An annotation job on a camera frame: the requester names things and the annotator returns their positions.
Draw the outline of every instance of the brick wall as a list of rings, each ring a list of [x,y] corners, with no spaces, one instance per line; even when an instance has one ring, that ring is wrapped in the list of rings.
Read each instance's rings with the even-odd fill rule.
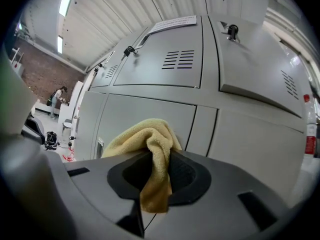
[[[22,79],[37,95],[40,102],[46,104],[52,92],[62,86],[68,88],[68,92],[64,92],[62,97],[69,102],[75,84],[77,81],[83,82],[85,75],[22,39],[17,39],[15,47],[20,48],[24,53],[21,59],[24,66]],[[60,108],[60,103],[57,103],[56,108]]]

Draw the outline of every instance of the ceiling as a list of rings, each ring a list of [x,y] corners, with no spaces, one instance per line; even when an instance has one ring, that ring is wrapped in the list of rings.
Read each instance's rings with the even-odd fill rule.
[[[30,35],[57,50],[63,37],[63,57],[84,70],[103,57],[123,37],[144,26],[191,15],[220,13],[258,24],[268,0],[71,0],[59,23],[61,0],[32,0],[23,20]]]

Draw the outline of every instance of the paper sign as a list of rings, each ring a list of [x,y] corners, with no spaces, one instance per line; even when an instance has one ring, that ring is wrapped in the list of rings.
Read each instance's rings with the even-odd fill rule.
[[[165,21],[158,22],[154,27],[149,31],[148,34],[152,34],[159,31],[164,31],[168,29],[175,29],[179,27],[184,27],[188,25],[194,25],[197,23],[197,16],[187,16],[181,18],[174,18]]]

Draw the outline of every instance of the floor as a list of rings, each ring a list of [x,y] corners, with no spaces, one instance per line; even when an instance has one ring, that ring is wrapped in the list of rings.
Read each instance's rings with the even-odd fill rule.
[[[58,153],[62,162],[67,162],[67,160],[64,159],[63,155],[65,157],[70,155],[70,151],[68,149],[68,139],[67,138],[63,138],[61,136],[61,134],[58,134],[57,128],[58,128],[58,118],[53,119],[50,117],[50,115],[48,115],[45,112],[41,112],[36,110],[34,115],[35,118],[39,119],[43,125],[44,128],[44,133],[46,134],[47,132],[54,132],[57,134],[58,136],[58,141],[60,143],[60,145],[56,148],[56,150],[54,152]]]

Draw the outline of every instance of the black slot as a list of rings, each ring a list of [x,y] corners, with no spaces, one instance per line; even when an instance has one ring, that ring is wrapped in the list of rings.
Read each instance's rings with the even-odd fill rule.
[[[277,221],[273,213],[254,193],[246,192],[238,194],[238,198],[261,231]]]
[[[85,174],[87,172],[90,172],[90,170],[88,168],[85,168],[85,167],[67,171],[67,173],[69,174],[70,177],[77,176],[77,175],[80,175],[80,174]]]

